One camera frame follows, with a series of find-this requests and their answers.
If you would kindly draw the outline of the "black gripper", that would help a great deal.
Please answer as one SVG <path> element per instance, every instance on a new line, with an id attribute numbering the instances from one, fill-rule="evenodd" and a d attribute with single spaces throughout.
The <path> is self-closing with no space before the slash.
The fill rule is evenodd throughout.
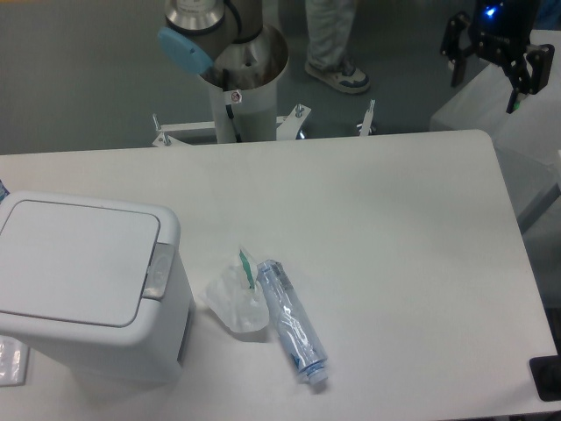
<path id="1" fill-rule="evenodd" d="M 464 80 L 473 45 L 479 58 L 502 68 L 512 86 L 506 113 L 512 114 L 524 97 L 545 88 L 554 46 L 529 43 L 538 8 L 538 1 L 481 0 L 475 2 L 472 22 L 463 11 L 449 18 L 439 52 L 448 59 L 451 86 L 457 87 Z M 468 46 L 462 48 L 460 38 L 469 26 L 472 45 L 468 42 Z"/>

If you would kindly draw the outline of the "silver robot arm blue cap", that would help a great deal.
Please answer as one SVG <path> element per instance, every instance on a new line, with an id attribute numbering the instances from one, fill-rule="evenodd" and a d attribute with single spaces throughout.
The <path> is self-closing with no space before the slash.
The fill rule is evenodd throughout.
<path id="1" fill-rule="evenodd" d="M 305 11 L 306 72 L 345 94 L 367 92 L 368 75 L 346 55 L 355 2 L 308 1 Z M 158 33 L 162 50 L 194 75 L 208 74 L 229 46 L 254 41 L 264 29 L 260 1 L 167 1 L 164 19 Z M 512 87 L 506 112 L 516 111 L 525 96 L 547 86 L 555 53 L 551 45 L 533 44 L 530 34 L 559 21 L 558 1 L 477 1 L 472 14 L 453 15 L 439 48 L 451 66 L 451 86 L 464 80 L 466 60 L 475 55 L 503 70 Z"/>

